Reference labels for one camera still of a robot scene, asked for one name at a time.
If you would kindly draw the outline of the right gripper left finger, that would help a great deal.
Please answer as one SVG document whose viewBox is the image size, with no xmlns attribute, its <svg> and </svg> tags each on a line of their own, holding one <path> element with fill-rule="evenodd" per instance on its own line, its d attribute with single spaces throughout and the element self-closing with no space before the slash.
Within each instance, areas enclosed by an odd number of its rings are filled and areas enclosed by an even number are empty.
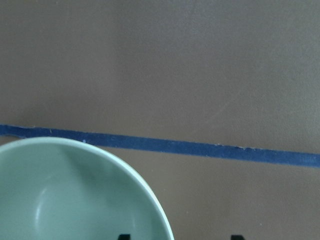
<svg viewBox="0 0 320 240">
<path fill-rule="evenodd" d="M 117 238 L 117 240 L 130 240 L 131 235 L 130 234 L 120 234 Z"/>
</svg>

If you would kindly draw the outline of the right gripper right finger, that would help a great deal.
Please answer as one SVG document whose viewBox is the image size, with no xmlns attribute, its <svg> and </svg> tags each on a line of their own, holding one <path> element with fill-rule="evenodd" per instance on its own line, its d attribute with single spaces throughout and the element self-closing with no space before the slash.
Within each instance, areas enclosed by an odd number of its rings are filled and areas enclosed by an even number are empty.
<svg viewBox="0 0 320 240">
<path fill-rule="evenodd" d="M 230 240 L 246 240 L 246 239 L 243 235 L 236 234 L 236 235 L 231 235 Z"/>
</svg>

